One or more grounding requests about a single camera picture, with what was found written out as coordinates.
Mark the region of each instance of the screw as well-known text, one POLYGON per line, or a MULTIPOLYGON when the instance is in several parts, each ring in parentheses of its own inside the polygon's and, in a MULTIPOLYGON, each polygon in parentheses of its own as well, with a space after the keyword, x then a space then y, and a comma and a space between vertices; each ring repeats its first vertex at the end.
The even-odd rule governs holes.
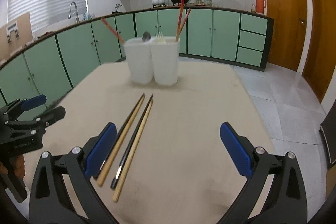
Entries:
POLYGON ((73 154, 78 154, 81 151, 81 148, 76 146, 71 151, 72 151, 73 154))
POLYGON ((41 157, 42 158, 47 158, 49 156, 49 152, 48 151, 44 151, 42 154, 41 154, 41 157))
POLYGON ((290 158, 290 159, 294 159, 295 158, 295 154, 293 153, 293 152, 288 152, 288 157, 290 158))
POLYGON ((265 149, 263 149, 262 147, 257 147, 256 149, 255 149, 255 151, 258 153, 258 154, 260 154, 260 155, 262 155, 263 153, 265 153, 265 149))

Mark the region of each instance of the chopstick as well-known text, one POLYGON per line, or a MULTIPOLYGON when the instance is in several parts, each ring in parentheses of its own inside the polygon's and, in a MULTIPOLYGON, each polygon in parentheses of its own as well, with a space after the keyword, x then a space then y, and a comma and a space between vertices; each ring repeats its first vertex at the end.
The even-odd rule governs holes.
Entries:
POLYGON ((113 185, 115 187, 115 192, 113 194, 113 201, 114 202, 118 202, 121 190, 123 188, 123 185, 124 185, 124 182, 125 182, 125 179, 126 179, 127 172, 130 168, 133 156, 135 154, 135 150, 137 149, 137 145, 139 143, 142 131, 145 127, 145 124, 146 124, 149 112, 151 110, 152 104, 153 104, 153 94, 150 97, 150 99, 149 99, 149 101, 146 105, 146 108, 142 113, 142 116, 139 120, 138 125, 136 126, 136 129, 133 133, 134 138, 132 136, 133 140, 131 139, 130 143, 129 143, 129 146, 127 146, 127 149, 124 153, 124 156, 123 156, 123 158, 120 162, 120 166, 119 166, 119 169, 117 171, 116 177, 114 177, 114 179, 112 181, 111 188, 113 188, 112 187, 113 185))
POLYGON ((124 122, 124 124, 122 125, 122 127, 120 128, 117 137, 115 139, 115 143, 112 146, 110 153, 108 155, 108 157, 106 157, 106 160, 103 162, 99 173, 98 173, 98 179, 97 179, 97 184, 99 187, 102 187, 104 184, 104 181, 107 177, 107 174, 110 171, 110 168, 112 166, 112 163, 120 149, 121 144, 123 143, 126 134, 128 133, 143 101, 145 99, 145 93, 142 94, 142 96, 140 97, 139 101, 137 102, 137 104, 135 105, 135 107, 132 109, 131 113, 129 114, 129 116, 127 117, 126 121, 124 122))
POLYGON ((112 26, 105 20, 105 18, 101 18, 101 21, 106 25, 106 27, 108 27, 108 29, 113 32, 113 34, 119 39, 119 42, 121 44, 124 44, 125 41, 121 38, 120 35, 118 35, 117 31, 115 29, 112 28, 112 26))
POLYGON ((188 19, 188 16, 189 16, 190 12, 191 12, 191 9, 188 9, 188 12, 187 12, 187 14, 185 15, 185 18, 184 18, 184 20, 183 20, 183 23, 182 23, 182 25, 181 25, 181 28, 180 28, 180 30, 179 30, 179 33, 178 33, 177 36, 176 36, 176 42, 179 40, 180 34, 181 34, 182 30, 183 30, 183 27, 184 27, 184 25, 185 25, 185 23, 186 23, 186 21, 187 21, 187 19, 188 19))
POLYGON ((177 36, 179 35, 179 31, 180 31, 180 27, 181 27, 183 8, 184 8, 184 0, 182 0, 182 2, 181 2, 180 15, 179 15, 179 18, 178 18, 178 24, 177 24, 177 31, 176 31, 176 40, 175 40, 175 42, 177 42, 177 40, 178 40, 177 36))

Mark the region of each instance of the thermos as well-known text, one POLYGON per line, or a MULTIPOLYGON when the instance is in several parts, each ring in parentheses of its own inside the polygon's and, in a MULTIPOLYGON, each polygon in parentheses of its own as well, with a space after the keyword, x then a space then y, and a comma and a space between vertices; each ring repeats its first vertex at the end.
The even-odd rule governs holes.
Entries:
POLYGON ((257 13, 264 14, 264 8, 267 6, 266 0, 256 0, 257 4, 257 13))

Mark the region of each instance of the human hand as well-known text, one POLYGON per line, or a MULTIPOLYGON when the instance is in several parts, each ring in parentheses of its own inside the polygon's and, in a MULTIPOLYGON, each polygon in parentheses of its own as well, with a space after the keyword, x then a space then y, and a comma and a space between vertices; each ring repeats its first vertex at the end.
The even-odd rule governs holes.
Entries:
MULTIPOLYGON (((23 179, 25 177, 25 158, 23 155, 19 155, 15 158, 13 162, 14 174, 19 178, 23 179)), ((8 174, 7 168, 0 162, 0 174, 8 174)))

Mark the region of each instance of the red chopstick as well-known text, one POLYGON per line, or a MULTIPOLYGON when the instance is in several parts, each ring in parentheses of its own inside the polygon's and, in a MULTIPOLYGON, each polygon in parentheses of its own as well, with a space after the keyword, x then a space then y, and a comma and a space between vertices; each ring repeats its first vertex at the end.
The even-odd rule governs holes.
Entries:
POLYGON ((179 30, 179 33, 178 33, 177 36, 176 36, 176 42, 179 40, 180 34, 181 34, 182 30, 183 30, 183 27, 184 27, 185 23, 187 22, 187 19, 188 19, 188 16, 189 16, 190 12, 191 12, 191 9, 188 9, 188 12, 187 12, 187 14, 185 15, 185 18, 184 18, 184 20, 183 20, 183 23, 182 23, 182 25, 181 25, 181 28, 180 28, 180 30, 179 30))
POLYGON ((184 8, 184 0, 182 0, 182 2, 181 2, 180 15, 179 15, 179 18, 178 18, 178 24, 177 24, 177 31, 176 31, 176 40, 175 40, 175 42, 177 42, 177 40, 178 40, 177 36, 179 35, 179 31, 180 31, 180 27, 181 27, 183 8, 184 8))
POLYGON ((106 27, 108 27, 108 29, 113 32, 113 34, 119 39, 119 42, 124 44, 125 41, 121 38, 120 35, 118 35, 117 31, 115 29, 112 28, 112 26, 105 20, 105 18, 101 18, 101 21, 106 25, 106 27))

